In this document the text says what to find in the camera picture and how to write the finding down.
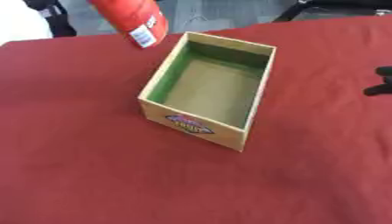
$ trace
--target gray floor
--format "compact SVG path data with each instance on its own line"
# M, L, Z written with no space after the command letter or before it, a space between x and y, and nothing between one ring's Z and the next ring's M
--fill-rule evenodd
M79 35L115 33L112 26L86 0L60 0L68 9ZM268 23L297 0L163 0L162 12L170 23L169 33L202 32ZM303 15L300 19L346 15Z

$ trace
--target black chair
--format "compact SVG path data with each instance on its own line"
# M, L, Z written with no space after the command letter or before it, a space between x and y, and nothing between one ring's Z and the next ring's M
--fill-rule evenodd
M297 0L274 22L291 21L301 12L309 9L329 11L361 11L366 14L382 15L392 11L392 0Z
M50 16L46 17L52 34L55 38L73 37L77 35L76 30L69 24L68 12L59 0L24 0L27 5L36 10L49 10Z

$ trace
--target black object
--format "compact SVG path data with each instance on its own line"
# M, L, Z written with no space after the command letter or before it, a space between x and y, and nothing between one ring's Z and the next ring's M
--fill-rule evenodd
M369 87L365 89L363 93L368 96L392 94L392 66L378 67L375 72L382 77L384 84Z
M59 0L24 0L27 5L36 10L43 11L48 9L51 16L46 17L52 34L55 38L74 37L77 35L76 30L69 24L68 12Z
M382 14L392 11L392 0L297 0L274 22L291 21L301 12L319 8L324 10L369 11L369 14Z

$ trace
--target white label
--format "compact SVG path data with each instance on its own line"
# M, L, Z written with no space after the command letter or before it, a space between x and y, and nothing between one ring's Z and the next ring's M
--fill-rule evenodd
M157 19L154 16L151 16L149 21L147 21L147 27L150 29L157 23Z
M151 31L147 28L147 26L145 26L145 24L137 27L129 34L142 48L152 46L155 42L157 42L154 35L152 35Z

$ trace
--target white object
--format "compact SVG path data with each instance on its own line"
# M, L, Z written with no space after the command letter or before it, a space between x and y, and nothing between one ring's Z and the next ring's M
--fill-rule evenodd
M46 20L23 0L0 0L0 46L13 40L52 37Z

